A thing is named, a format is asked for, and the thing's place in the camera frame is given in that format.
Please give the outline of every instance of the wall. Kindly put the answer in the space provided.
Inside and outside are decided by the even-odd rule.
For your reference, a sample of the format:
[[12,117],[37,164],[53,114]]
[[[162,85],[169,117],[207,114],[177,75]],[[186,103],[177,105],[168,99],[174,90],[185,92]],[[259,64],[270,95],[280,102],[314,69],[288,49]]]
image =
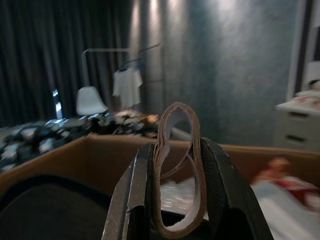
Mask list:
[[[118,2],[124,47],[136,54],[163,44],[144,61],[148,112],[184,102],[196,111],[203,137],[224,144],[272,144],[274,106],[286,100],[298,0],[126,3]],[[162,74],[165,84],[158,82]]]

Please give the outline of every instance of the gray curtain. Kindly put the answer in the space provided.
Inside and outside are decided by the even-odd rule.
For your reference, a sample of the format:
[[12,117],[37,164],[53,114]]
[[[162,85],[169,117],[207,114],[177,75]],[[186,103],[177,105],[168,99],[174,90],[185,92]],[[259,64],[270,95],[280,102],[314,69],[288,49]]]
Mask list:
[[[0,127],[56,118],[53,90],[62,115],[76,116],[84,87],[81,53],[119,48],[114,3],[108,0],[0,1]],[[112,108],[117,53],[88,53],[88,72]]]

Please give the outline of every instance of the white fabric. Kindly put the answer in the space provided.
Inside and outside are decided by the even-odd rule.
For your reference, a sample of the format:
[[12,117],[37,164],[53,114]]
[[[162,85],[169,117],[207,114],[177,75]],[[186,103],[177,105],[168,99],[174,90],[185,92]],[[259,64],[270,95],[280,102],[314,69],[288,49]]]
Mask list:
[[120,96],[122,109],[140,103],[139,86],[142,80],[139,70],[129,68],[126,71],[117,71],[113,79],[113,95]]

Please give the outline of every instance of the folded leather strap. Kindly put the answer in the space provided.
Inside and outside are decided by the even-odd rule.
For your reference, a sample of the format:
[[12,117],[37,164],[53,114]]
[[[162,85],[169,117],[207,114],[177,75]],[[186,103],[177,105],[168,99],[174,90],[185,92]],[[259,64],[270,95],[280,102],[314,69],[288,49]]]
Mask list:
[[[181,162],[173,170],[160,176],[162,164],[170,151],[170,132],[172,128],[182,120],[189,122],[191,128],[191,139],[188,150]],[[161,117],[157,140],[158,142],[153,155],[154,186],[152,222],[163,237],[167,239],[182,238],[199,226],[203,220],[207,206],[206,179],[200,152],[200,127],[195,112],[186,104],[181,102],[173,103],[165,110]],[[195,198],[193,205],[184,219],[172,226],[164,226],[161,217],[160,178],[168,177],[177,172],[186,160],[189,160],[192,165],[195,179]]]

